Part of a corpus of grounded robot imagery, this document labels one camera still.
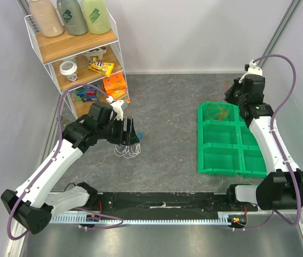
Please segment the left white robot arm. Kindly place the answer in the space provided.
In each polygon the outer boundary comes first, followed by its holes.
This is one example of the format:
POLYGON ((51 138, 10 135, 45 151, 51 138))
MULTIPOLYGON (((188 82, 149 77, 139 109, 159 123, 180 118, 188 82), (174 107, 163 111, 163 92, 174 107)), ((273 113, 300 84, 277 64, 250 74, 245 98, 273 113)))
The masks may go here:
POLYGON ((120 146, 139 143, 133 119, 123 117, 126 102, 96 102, 88 114, 68 124, 49 156, 16 190, 5 190, 1 200, 10 214, 27 232, 41 232, 50 220, 71 209, 97 206, 97 190, 85 182, 73 189, 49 196, 49 192, 67 169, 98 140, 120 146))

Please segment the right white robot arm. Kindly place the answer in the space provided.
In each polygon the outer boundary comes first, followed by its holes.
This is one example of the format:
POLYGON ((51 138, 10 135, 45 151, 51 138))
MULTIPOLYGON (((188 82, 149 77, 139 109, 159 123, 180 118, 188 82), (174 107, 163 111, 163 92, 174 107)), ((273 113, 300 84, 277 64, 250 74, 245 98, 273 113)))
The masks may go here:
POLYGON ((245 74, 225 93, 227 103, 238 106, 240 117, 254 136, 267 169, 257 186, 234 185, 226 207, 239 210, 245 202, 262 210, 290 210, 303 206, 303 171, 291 157, 278 132, 272 107, 264 103, 265 78, 245 74))

